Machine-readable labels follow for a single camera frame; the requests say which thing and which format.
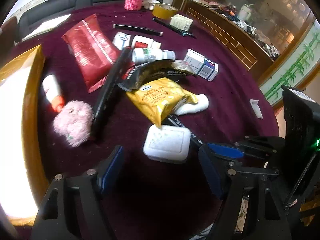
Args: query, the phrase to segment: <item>plastic bag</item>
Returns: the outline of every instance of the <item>plastic bag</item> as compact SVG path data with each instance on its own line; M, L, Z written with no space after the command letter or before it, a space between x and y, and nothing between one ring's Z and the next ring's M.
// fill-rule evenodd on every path
M127 70L123 81L118 84L125 91L139 89L150 81L168 77L171 79L195 74L188 62L174 59L161 59L147 62Z
M197 103L196 95L184 90L169 78L151 81L139 90L127 92L134 105L157 127L171 112L184 103Z
M97 15L82 20L62 38L76 58L88 92L101 87L120 51L100 30Z

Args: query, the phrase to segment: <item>barcode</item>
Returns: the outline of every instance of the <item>barcode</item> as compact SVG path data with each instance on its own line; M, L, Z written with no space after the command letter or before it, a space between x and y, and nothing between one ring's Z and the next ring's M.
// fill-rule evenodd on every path
M184 27L183 27L183 30L187 32L188 29L189 29L189 26L190 26L189 23L185 23L185 24L184 24Z
M207 79L210 76L210 74L212 73L212 71L213 71L212 68L209 68L207 66L203 66L203 68L200 70L198 75L200 77Z

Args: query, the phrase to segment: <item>blue gripper pad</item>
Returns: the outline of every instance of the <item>blue gripper pad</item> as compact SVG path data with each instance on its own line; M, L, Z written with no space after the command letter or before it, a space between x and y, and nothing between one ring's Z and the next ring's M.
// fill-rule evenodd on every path
M100 193L109 193L118 178L122 165L124 163L124 152L122 146L116 146L108 158L109 165L106 167L105 172L97 177L97 184Z
M238 148L215 144L215 143L207 143L208 147L213 150L216 154L230 157L230 158L242 158L243 152L241 152Z
M210 153L206 152L203 147L200 147L198 159L212 194L216 195L217 198L222 199L226 193L225 189L222 187L223 181L221 181L221 172L223 171L219 170L219 164L214 163L209 157L209 154Z

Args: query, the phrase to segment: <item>pink plush toy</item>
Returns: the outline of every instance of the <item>pink plush toy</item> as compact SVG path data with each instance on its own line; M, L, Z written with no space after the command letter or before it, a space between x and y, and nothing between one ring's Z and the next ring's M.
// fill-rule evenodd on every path
M53 128L64 135L72 147L77 147L90 136L93 120L91 106L83 101L71 101L53 120Z

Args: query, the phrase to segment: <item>black leather couch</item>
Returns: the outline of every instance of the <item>black leather couch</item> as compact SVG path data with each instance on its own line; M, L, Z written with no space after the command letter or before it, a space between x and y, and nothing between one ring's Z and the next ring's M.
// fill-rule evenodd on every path
M41 23L54 19L56 17L69 14L73 10L106 4L112 1L122 0L49 0L45 1L28 11L20 18L18 23L18 33L15 39L16 42L33 32Z

